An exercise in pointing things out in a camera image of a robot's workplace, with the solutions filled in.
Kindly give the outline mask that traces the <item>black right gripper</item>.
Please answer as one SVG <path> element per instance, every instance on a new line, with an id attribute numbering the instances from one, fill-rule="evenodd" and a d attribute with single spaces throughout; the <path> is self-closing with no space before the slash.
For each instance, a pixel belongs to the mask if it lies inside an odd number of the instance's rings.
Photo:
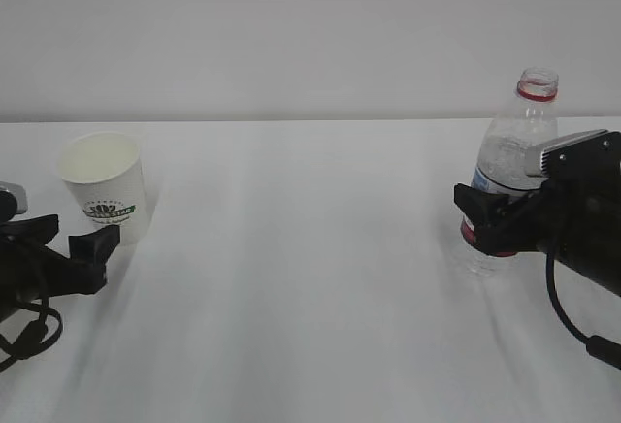
<path id="1" fill-rule="evenodd" d="M 557 237 L 557 261 L 620 294 L 619 177 L 549 180 L 521 197 L 458 183 L 453 199 L 467 220 L 462 235 L 478 252 L 544 253 Z"/>

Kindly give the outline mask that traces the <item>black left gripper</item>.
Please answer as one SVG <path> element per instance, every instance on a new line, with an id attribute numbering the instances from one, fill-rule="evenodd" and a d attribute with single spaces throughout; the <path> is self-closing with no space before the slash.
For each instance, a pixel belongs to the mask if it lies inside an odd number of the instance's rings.
<path id="1" fill-rule="evenodd" d="M 94 295 L 107 284 L 107 262 L 120 243 L 120 227 L 109 225 L 70 236 L 69 256 L 46 246 L 59 232 L 49 214 L 1 224 L 1 321 L 26 304 L 50 297 Z"/>

